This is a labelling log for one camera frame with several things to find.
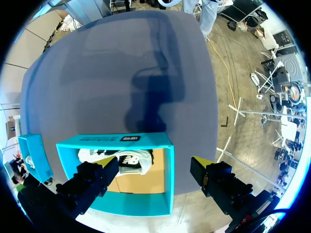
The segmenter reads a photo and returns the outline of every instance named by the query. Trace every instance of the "black logo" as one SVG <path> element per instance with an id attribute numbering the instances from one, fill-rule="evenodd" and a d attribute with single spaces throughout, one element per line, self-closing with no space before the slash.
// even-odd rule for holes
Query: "black logo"
<path id="1" fill-rule="evenodd" d="M 125 136 L 123 138 L 121 138 L 121 142 L 124 141 L 139 141 L 140 140 L 140 136 Z"/>

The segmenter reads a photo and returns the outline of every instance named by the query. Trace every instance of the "jeans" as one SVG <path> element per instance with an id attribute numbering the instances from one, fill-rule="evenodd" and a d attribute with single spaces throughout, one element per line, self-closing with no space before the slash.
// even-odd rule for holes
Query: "jeans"
<path id="1" fill-rule="evenodd" d="M 195 5 L 199 0 L 183 0 L 181 11 L 193 14 Z M 208 34 L 212 31 L 217 16 L 218 3 L 210 0 L 202 0 L 202 12 L 200 16 L 200 29 L 206 40 Z"/>

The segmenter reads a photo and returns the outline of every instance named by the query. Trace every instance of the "table surface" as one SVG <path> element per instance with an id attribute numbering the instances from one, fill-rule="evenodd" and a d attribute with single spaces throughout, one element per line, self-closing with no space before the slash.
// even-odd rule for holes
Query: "table surface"
<path id="1" fill-rule="evenodd" d="M 192 15 L 137 11 L 66 35 L 26 72 L 22 133 L 42 135 L 55 179 L 55 144 L 77 134 L 166 132 L 175 145 L 175 194 L 199 190 L 190 158 L 215 160 L 217 95 Z"/>

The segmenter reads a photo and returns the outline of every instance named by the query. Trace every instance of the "concrete floor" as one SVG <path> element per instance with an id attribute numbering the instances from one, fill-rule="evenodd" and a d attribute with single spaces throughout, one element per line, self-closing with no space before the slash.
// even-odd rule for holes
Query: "concrete floor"
<path id="1" fill-rule="evenodd" d="M 132 8 L 158 10 L 147 4 L 140 4 L 139 1 L 132 2 Z M 180 11 L 180 9 L 181 4 L 168 10 Z M 209 38 L 227 64 L 235 101 L 238 103 L 238 98 L 242 98 L 241 109 L 243 110 L 268 110 L 268 101 L 256 98 L 257 89 L 250 79 L 251 72 L 255 69 L 262 70 L 260 62 L 265 59 L 260 52 L 266 49 L 251 33 L 244 33 L 238 28 L 233 32 L 226 24 L 226 19 L 217 17 Z M 227 151 L 276 181 L 279 173 L 278 162 L 274 160 L 276 148 L 271 145 L 271 142 L 276 139 L 275 129 L 279 128 L 277 122 L 270 122 L 263 129 L 259 115 L 247 115 L 246 118 L 240 117 L 236 127 L 233 126 L 235 112 L 227 106 L 234 105 L 228 86 L 227 71 L 209 42 L 207 47 L 214 67 L 218 95 L 218 147 L 223 148 L 228 137 L 231 136 Z M 226 155 L 223 155 L 222 161 L 233 167 L 233 172 L 240 180 L 253 185 L 254 195 L 263 189 L 271 191 L 273 188 L 263 178 Z M 196 191 L 175 196 L 171 216 L 124 217 L 89 209 L 83 216 L 78 216 L 77 220 L 106 233 L 125 231 L 165 233 L 176 230 L 181 233 L 209 233 L 227 225 L 231 218 L 222 213 L 212 198 L 206 198 L 201 191 Z"/>

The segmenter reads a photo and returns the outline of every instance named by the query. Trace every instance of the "cyan box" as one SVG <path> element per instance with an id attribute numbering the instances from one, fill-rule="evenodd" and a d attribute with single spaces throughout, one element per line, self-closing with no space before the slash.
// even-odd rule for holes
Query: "cyan box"
<path id="1" fill-rule="evenodd" d="M 174 146 L 165 133 L 84 134 L 56 144 L 60 161 L 68 179 L 81 164 L 79 149 L 150 150 L 164 149 L 165 193 L 129 194 L 107 191 L 97 197 L 91 208 L 124 216 L 164 216 L 173 211 Z"/>
<path id="2" fill-rule="evenodd" d="M 29 173 L 40 182 L 45 182 L 53 176 L 52 169 L 44 151 L 43 142 L 40 134 L 26 134 L 18 137 L 19 147 L 25 161 L 28 155 L 31 156 L 35 168 L 31 168 L 25 162 Z"/>

